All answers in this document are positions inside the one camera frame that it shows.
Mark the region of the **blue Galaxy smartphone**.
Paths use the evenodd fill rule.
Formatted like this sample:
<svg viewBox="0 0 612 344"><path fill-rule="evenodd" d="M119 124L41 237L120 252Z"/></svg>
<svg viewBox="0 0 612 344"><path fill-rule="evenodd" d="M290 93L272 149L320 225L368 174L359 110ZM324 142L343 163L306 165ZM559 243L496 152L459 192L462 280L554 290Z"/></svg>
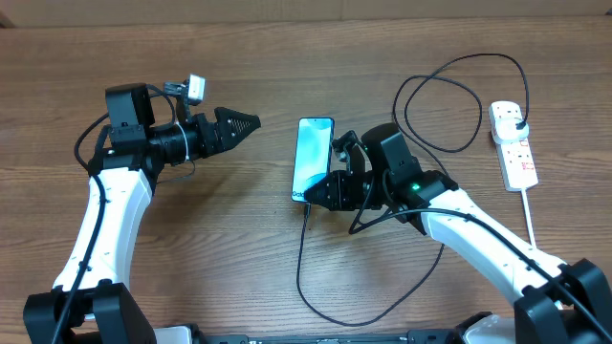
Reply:
<svg viewBox="0 0 612 344"><path fill-rule="evenodd" d="M291 199L305 203L304 193L328 173L335 122L332 118L298 121Z"/></svg>

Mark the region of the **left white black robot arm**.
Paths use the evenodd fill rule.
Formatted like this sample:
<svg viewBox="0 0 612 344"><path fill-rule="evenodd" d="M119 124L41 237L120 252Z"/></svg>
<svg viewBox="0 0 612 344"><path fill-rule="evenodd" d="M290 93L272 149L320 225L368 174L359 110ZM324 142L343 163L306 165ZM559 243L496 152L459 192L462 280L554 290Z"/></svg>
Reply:
<svg viewBox="0 0 612 344"><path fill-rule="evenodd" d="M28 297L23 320L33 343L203 343L194 324L155 329L129 290L142 217L166 165L236 147L261 121L225 107L215 121L192 115L205 81L192 75L162 89L145 83L106 90L94 156L82 164L89 201L75 246L48 292Z"/></svg>

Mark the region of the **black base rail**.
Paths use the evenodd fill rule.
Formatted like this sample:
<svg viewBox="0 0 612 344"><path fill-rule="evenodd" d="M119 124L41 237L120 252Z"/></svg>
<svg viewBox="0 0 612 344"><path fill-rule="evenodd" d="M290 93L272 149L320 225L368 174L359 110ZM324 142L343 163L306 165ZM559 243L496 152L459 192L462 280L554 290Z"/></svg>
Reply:
<svg viewBox="0 0 612 344"><path fill-rule="evenodd" d="M461 335L451 329L410 330L407 333L363 333L329 335L286 335L255 337L245 334L205 335L193 339L198 344L462 344Z"/></svg>

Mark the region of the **white power strip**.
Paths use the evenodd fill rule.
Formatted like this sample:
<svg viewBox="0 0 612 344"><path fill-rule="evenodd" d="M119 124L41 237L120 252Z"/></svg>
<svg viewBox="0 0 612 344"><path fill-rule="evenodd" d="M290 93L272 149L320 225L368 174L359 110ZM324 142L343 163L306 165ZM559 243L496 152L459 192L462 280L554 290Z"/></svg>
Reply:
<svg viewBox="0 0 612 344"><path fill-rule="evenodd" d="M519 118L523 120L520 106L514 102L499 100L489 107L491 124L494 118ZM528 138L510 144L496 144L496 152L505 188L521 191L538 184L536 167Z"/></svg>

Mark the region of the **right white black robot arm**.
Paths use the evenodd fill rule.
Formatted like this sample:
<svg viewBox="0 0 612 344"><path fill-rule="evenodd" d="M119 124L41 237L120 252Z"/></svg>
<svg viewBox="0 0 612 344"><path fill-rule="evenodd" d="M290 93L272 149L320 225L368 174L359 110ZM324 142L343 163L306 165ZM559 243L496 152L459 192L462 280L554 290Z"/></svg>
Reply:
<svg viewBox="0 0 612 344"><path fill-rule="evenodd" d="M483 313L454 331L461 343L608 343L611 289L602 271L531 246L489 216L457 182L425 171L397 125L336 139L330 118L297 129L293 199L330 211L378 210L450 247L489 280L514 309Z"/></svg>

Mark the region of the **white charger plug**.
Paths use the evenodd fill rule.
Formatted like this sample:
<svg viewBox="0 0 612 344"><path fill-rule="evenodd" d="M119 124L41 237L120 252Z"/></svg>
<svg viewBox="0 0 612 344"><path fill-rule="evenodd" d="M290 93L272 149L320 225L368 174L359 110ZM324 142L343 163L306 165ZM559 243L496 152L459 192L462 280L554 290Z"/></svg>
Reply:
<svg viewBox="0 0 612 344"><path fill-rule="evenodd" d="M496 144L510 144L525 140L530 134L530 127L519 118L494 118L492 139Z"/></svg>

